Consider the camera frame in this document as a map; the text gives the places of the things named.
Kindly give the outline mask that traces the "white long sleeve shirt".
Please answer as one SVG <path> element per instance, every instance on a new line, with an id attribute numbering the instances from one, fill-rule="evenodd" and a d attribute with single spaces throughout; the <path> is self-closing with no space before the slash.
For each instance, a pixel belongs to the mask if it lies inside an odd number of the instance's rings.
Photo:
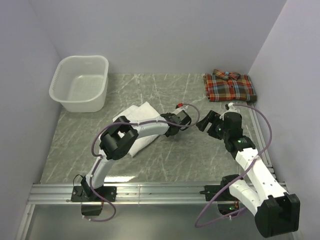
<path id="1" fill-rule="evenodd" d="M 158 117 L 160 114 L 146 101 L 141 106 L 131 105 L 118 115 L 116 115 L 112 121 L 115 122 L 120 116 L 125 116 L 128 120 L 147 120 Z M 128 154 L 133 158 L 140 150 L 151 144 L 158 135 L 145 136 L 137 139 Z"/>

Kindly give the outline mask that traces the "plaid flannel shirt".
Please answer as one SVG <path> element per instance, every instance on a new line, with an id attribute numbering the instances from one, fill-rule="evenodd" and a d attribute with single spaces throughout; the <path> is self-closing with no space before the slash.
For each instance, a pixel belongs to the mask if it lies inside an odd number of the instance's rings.
<path id="1" fill-rule="evenodd" d="M 247 74 L 213 70 L 203 75 L 206 97 L 210 102 L 243 101 L 254 103 L 257 93 Z"/>

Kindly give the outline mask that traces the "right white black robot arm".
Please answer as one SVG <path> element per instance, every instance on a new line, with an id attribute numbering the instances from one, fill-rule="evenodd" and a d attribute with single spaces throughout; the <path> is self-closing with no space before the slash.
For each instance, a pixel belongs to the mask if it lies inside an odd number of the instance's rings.
<path id="1" fill-rule="evenodd" d="M 218 197 L 240 201 L 253 214 L 256 228 L 264 238 L 296 232 L 301 202 L 277 182 L 253 141 L 243 134 L 242 115 L 231 110 L 224 114 L 211 110 L 196 126 L 203 132 L 208 124 L 208 135 L 224 142 L 243 173 L 225 176 L 213 196 L 206 186 L 203 193 L 207 202 L 211 204 Z"/>

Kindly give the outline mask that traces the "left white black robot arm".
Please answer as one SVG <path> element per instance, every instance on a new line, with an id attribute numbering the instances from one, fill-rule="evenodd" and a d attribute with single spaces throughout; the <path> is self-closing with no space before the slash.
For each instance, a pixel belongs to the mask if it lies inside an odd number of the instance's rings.
<path id="1" fill-rule="evenodd" d="M 90 172 L 81 180 L 82 193 L 89 201 L 104 195 L 103 185 L 107 173 L 116 160 L 129 153 L 134 143 L 153 135 L 174 136 L 190 126 L 191 117 L 185 110 L 178 113 L 163 113 L 144 120 L 129 120 L 118 117 L 99 135 L 99 152 L 93 153 L 96 161 Z"/>

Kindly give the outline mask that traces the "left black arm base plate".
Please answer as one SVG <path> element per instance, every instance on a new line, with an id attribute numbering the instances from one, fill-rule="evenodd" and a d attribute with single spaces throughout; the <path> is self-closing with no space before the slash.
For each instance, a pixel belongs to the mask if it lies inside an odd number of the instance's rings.
<path id="1" fill-rule="evenodd" d="M 115 186 L 101 186 L 92 190 L 89 186 L 74 186 L 71 192 L 70 202 L 81 204 L 81 215 L 92 222 L 106 222 L 113 219 L 116 215 L 117 188 Z M 112 209 L 112 214 L 105 219 L 97 219 L 103 211 L 105 204 Z"/>

